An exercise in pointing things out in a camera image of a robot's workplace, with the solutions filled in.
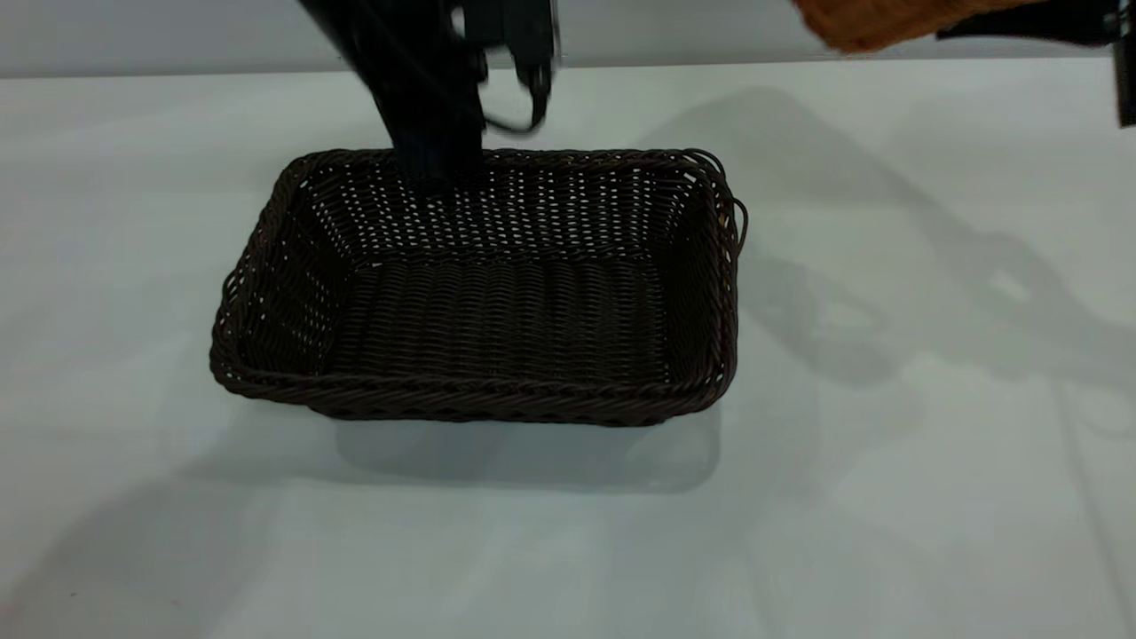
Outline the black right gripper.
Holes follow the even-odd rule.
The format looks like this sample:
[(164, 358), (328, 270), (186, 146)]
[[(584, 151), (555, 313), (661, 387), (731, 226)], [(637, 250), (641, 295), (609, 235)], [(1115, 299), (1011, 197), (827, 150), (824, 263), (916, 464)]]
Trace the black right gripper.
[(963, 38), (1030, 39), (1075, 47), (1113, 43), (1120, 127), (1135, 126), (1135, 3), (1034, 3), (982, 13), (936, 33)]

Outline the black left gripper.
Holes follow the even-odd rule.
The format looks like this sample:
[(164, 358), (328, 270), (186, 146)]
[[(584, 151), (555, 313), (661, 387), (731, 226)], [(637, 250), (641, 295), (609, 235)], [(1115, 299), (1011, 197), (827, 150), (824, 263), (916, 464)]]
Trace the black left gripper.
[(485, 171), (475, 53), (444, 1), (302, 1), (301, 8), (389, 114), (414, 193), (450, 193)]

